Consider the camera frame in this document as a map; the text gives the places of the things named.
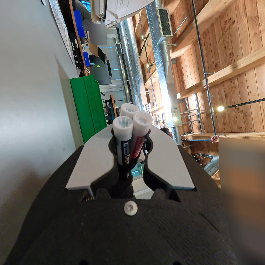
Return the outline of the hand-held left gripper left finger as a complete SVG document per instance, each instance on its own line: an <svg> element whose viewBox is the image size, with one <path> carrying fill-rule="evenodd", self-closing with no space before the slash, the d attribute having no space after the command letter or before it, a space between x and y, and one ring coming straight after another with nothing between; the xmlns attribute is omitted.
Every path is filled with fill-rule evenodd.
<svg viewBox="0 0 265 265"><path fill-rule="evenodd" d="M88 190L94 197L100 188L111 189L118 181L113 126L91 137L84 145L66 184L67 190Z"/></svg>

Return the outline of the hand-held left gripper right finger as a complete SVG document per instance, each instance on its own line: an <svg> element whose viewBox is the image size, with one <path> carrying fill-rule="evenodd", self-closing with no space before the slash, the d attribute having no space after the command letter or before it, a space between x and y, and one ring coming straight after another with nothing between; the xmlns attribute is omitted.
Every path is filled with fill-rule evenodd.
<svg viewBox="0 0 265 265"><path fill-rule="evenodd" d="M153 125L146 140L144 183L153 191L193 190L195 186L181 155L180 146Z"/></svg>

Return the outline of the black marker tie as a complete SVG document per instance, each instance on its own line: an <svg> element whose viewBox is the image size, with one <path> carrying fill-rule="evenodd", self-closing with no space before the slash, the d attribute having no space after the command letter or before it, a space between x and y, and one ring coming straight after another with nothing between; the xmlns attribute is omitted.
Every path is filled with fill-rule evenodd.
<svg viewBox="0 0 265 265"><path fill-rule="evenodd" d="M131 143L131 139L120 141L117 147L118 166L126 167L137 163L145 141L146 136L137 137L134 146Z"/></svg>

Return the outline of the red dry erase marker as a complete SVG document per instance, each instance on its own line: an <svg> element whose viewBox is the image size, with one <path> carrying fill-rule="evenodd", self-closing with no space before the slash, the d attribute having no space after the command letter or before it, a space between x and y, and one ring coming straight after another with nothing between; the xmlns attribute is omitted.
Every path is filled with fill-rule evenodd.
<svg viewBox="0 0 265 265"><path fill-rule="evenodd" d="M131 160L139 156L146 135L152 125L152 121L151 115L147 112L140 111L134 114L130 153Z"/></svg>

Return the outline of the green plastic bin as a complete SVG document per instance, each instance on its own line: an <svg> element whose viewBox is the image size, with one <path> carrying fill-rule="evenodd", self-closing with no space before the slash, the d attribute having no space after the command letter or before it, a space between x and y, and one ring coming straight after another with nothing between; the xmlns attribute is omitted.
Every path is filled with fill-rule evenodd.
<svg viewBox="0 0 265 265"><path fill-rule="evenodd" d="M70 79L84 144L107 127L100 87L94 75Z"/></svg>

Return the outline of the grey desk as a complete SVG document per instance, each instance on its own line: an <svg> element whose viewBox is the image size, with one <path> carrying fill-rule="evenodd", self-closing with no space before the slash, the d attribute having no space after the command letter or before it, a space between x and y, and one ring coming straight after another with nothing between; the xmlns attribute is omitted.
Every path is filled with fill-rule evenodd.
<svg viewBox="0 0 265 265"><path fill-rule="evenodd" d="M83 144L77 77L49 1L1 1L1 264L35 197Z"/></svg>

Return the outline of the black panel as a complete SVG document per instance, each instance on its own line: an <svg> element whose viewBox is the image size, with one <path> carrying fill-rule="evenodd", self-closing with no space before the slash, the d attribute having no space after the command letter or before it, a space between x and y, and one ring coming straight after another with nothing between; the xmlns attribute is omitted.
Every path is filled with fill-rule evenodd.
<svg viewBox="0 0 265 265"><path fill-rule="evenodd" d="M94 75L94 79L98 81L99 85L109 85L111 84L111 76L109 73L109 67L105 60L105 54L97 46L98 56L94 54L89 54L90 70L91 74Z"/></svg>

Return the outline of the long metal ceiling pipe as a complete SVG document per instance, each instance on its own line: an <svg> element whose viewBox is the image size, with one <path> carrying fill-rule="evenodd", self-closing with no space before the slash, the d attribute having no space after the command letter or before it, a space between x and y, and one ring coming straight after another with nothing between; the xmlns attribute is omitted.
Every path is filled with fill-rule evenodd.
<svg viewBox="0 0 265 265"><path fill-rule="evenodd" d="M194 0L191 0L191 3L192 3L192 10L193 10L195 27L196 27L196 32L197 32L198 45L199 45L199 49L200 49L202 67L203 67L203 72L204 72L204 79L205 79L204 88L207 91L207 99L208 99L208 103L209 103L209 107L210 107L211 122L212 122L213 133L214 133L214 136L211 137L210 141L212 144L214 144L217 142L219 136L217 136L216 126L215 126L215 121L214 121L214 110L213 110L213 105L211 102L211 98L213 95L210 93L210 90L209 90L210 84L208 82L208 73L206 72L206 65L205 65L205 60L204 60L204 54L203 54L203 49L202 49L200 30L199 30L199 26L198 26L198 19L197 19L197 13L196 13L196 7L195 7Z"/></svg>

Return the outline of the long wooden table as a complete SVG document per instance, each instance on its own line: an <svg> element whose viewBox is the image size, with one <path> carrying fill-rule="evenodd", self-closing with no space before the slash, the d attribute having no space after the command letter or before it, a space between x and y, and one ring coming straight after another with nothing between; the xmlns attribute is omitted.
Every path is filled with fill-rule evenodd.
<svg viewBox="0 0 265 265"><path fill-rule="evenodd" d="M73 3L72 3L72 0L68 0L68 2L69 2L69 8L70 8L70 11L71 11L71 19L73 21L73 26L74 26L74 29L75 29L76 40L77 40L77 43L78 43L78 53L80 54L80 58L82 60L82 63L81 63L82 71L83 71L85 76L88 76L89 74L88 74L88 71L87 71L87 68L86 68L86 65L85 65L85 61L84 61L82 45L81 45L81 42L80 42L80 38L78 36L78 30L77 30L75 16L74 16L74 10L73 10Z"/></svg>

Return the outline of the laminated paper sheet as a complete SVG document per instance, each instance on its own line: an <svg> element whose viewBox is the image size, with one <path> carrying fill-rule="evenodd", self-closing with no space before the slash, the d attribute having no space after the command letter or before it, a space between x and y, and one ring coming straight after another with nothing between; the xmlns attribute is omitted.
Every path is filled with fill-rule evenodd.
<svg viewBox="0 0 265 265"><path fill-rule="evenodd" d="M55 22L57 24L57 27L59 29L59 32L61 34L61 37L64 41L65 47L68 51L69 57L71 58L71 61L73 64L75 64L73 52L72 52L72 45L71 41L69 39L68 30L61 12L61 9L59 7L57 0L49 0L49 5L51 7Z"/></svg>

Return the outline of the ceiling vent grille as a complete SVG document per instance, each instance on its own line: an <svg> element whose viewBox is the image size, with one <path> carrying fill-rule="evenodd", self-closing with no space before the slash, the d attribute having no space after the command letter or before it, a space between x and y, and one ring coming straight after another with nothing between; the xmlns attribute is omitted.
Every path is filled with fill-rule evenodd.
<svg viewBox="0 0 265 265"><path fill-rule="evenodd" d="M158 24L161 37L172 38L173 31L168 8L157 7Z"/></svg>

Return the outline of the large sheet metal duct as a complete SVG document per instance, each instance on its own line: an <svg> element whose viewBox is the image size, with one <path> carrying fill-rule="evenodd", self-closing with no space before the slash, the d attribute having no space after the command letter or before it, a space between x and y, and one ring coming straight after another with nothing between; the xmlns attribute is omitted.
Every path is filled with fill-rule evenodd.
<svg viewBox="0 0 265 265"><path fill-rule="evenodd" d="M171 38L161 37L158 24L157 7L162 7L161 1L159 0L155 0L147 5L146 12L154 51L156 70L161 89L162 104L164 107L167 125L172 131L173 140L178 145L182 146L179 130L179 127L182 126L182 121L169 48L169 41Z"/></svg>

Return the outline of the silver spiral duct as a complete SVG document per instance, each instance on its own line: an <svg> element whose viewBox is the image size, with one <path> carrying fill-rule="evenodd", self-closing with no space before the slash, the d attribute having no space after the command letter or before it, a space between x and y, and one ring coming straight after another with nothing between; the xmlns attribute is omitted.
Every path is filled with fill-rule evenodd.
<svg viewBox="0 0 265 265"><path fill-rule="evenodd" d="M127 18L124 21L124 24L128 39L128 46L130 49L134 79L136 83L137 103L139 105L139 109L141 111L144 111L144 105L147 104L147 97L145 92L143 73L141 70L140 57L137 48L137 42L136 42L135 30L132 18L131 17Z"/></svg>
<svg viewBox="0 0 265 265"><path fill-rule="evenodd" d="M118 38L115 40L118 63L120 67L121 81L123 85L124 98L126 103L134 103L133 97L131 96L131 68L130 68L130 53L128 48L128 39L125 30L125 23L121 21L117 24L117 35Z"/></svg>

